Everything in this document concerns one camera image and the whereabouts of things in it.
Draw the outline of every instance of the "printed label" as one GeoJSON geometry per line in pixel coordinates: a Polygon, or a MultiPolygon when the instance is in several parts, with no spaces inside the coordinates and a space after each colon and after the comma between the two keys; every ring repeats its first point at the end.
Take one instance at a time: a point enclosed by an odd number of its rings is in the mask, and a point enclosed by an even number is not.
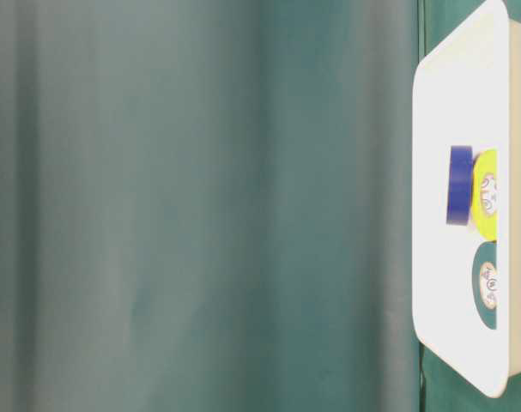
{"type": "Polygon", "coordinates": [[[480,295],[487,309],[492,311],[497,307],[497,270],[491,262],[480,268],[480,295]]]}
{"type": "Polygon", "coordinates": [[[497,212],[497,179],[492,173],[487,173],[483,177],[482,189],[483,212],[487,216],[492,216],[497,212]]]}

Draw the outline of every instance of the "green curtain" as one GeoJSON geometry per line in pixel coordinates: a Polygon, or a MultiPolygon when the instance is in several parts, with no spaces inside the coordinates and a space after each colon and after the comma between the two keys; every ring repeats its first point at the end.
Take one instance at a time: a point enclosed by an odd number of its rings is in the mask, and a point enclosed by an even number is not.
{"type": "Polygon", "coordinates": [[[0,0],[0,411],[418,410],[416,12],[0,0]]]}
{"type": "MultiPolygon", "coordinates": [[[[481,0],[420,0],[419,49],[429,53],[447,34],[463,21],[481,0]]],[[[521,21],[521,0],[506,2],[510,17],[521,21]]],[[[422,410],[427,412],[521,412],[521,373],[509,380],[506,392],[499,399],[490,399],[460,377],[430,350],[422,356],[422,410]]]]}

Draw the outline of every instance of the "blue tape roll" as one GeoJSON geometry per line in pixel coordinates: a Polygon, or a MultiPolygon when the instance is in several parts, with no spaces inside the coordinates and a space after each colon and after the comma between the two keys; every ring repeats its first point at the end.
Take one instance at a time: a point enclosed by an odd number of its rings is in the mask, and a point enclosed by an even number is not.
{"type": "Polygon", "coordinates": [[[472,170],[474,159],[471,146],[451,146],[449,191],[447,194],[447,224],[468,224],[472,200],[472,170]]]}

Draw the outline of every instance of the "tape roll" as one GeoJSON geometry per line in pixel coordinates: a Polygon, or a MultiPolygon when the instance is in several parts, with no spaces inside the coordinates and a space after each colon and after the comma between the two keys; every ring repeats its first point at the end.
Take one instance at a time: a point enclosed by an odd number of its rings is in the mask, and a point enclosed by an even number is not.
{"type": "Polygon", "coordinates": [[[497,239],[497,151],[480,154],[474,165],[472,215],[477,230],[490,241],[497,239]]]}
{"type": "Polygon", "coordinates": [[[447,192],[447,224],[468,224],[472,198],[473,157],[471,146],[451,146],[449,190],[447,192]]]}
{"type": "Polygon", "coordinates": [[[497,327],[497,245],[485,242],[477,248],[472,265],[472,290],[477,312],[489,329],[497,327]]]}

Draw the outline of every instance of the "green fabric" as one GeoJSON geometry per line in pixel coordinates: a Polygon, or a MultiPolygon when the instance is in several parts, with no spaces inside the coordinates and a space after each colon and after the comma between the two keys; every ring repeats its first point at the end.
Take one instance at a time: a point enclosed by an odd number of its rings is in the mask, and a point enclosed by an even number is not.
{"type": "MultiPolygon", "coordinates": [[[[430,52],[453,28],[469,15],[481,0],[422,0],[424,8],[424,34],[426,53],[430,52]]],[[[511,18],[521,21],[521,0],[508,0],[511,18]]],[[[521,373],[508,382],[504,395],[491,399],[482,395],[476,388],[454,372],[427,348],[422,356],[422,410],[426,412],[521,412],[521,373]]]]}
{"type": "Polygon", "coordinates": [[[0,0],[0,411],[418,410],[416,0],[0,0]]]}

